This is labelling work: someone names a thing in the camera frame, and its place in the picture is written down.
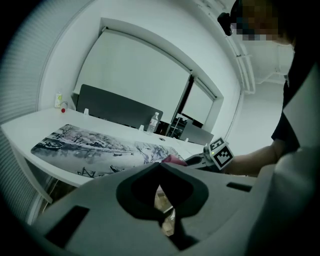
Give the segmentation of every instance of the pink cloth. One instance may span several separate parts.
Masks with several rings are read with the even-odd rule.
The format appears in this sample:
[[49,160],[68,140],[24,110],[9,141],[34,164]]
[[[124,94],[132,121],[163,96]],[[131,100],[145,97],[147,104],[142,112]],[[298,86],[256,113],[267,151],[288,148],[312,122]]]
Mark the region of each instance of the pink cloth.
[[185,161],[180,160],[175,157],[173,154],[168,155],[165,159],[161,161],[161,163],[172,163],[180,166],[187,166],[188,164]]

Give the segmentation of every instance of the long desk mat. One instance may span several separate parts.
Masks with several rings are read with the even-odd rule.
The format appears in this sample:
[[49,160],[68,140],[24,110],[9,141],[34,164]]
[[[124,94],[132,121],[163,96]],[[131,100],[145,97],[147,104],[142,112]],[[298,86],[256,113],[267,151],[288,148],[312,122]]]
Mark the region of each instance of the long desk mat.
[[117,137],[66,124],[31,149],[31,153],[65,171],[96,178],[136,166],[183,158],[170,146]]

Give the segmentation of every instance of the black shirt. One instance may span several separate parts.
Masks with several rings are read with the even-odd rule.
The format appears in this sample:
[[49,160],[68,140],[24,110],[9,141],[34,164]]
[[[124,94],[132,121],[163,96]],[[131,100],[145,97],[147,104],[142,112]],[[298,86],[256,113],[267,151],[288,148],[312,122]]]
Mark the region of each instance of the black shirt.
[[307,78],[316,60],[319,59],[319,51],[316,45],[310,42],[303,43],[297,41],[294,51],[295,54],[288,74],[288,80],[285,82],[283,88],[283,106],[280,121],[271,136],[273,140],[279,139],[285,142],[283,155],[294,152],[299,148],[298,139],[283,113],[283,109],[294,97]]

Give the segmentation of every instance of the small bottle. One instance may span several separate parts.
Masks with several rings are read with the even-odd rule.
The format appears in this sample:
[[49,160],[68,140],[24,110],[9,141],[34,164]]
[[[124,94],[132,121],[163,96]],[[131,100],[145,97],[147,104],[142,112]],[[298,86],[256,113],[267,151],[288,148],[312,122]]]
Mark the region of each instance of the small bottle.
[[62,102],[60,109],[62,113],[66,112],[68,109],[68,102],[66,101]]
[[61,103],[62,103],[62,93],[60,91],[58,91],[55,94],[55,101],[54,101],[54,107],[55,108],[60,108],[61,107]]
[[148,129],[146,130],[146,132],[148,134],[153,134],[155,132],[155,129],[156,129],[158,121],[159,121],[158,115],[159,115],[159,113],[155,112],[155,115],[151,118]]

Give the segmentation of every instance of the white desk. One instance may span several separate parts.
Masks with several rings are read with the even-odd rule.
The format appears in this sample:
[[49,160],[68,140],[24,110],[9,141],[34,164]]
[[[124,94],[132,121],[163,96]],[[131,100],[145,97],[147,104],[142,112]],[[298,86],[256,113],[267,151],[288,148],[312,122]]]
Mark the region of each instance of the white desk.
[[117,123],[105,121],[92,116],[85,116],[82,113],[68,109],[66,113],[61,113],[59,109],[51,108],[34,112],[15,120],[7,122],[1,126],[4,135],[8,138],[12,151],[21,167],[22,171],[33,185],[33,187],[48,201],[52,199],[41,187],[37,179],[30,170],[26,159],[50,176],[79,187],[92,180],[92,178],[80,176],[51,165],[31,153],[31,149],[49,134],[55,132],[64,125],[73,125],[93,132],[110,135],[131,141],[139,141],[151,144],[173,147],[184,159],[199,153],[192,148],[203,148],[201,145],[192,144],[186,148],[184,141],[165,137],[158,134],[148,135],[144,131],[139,131]]

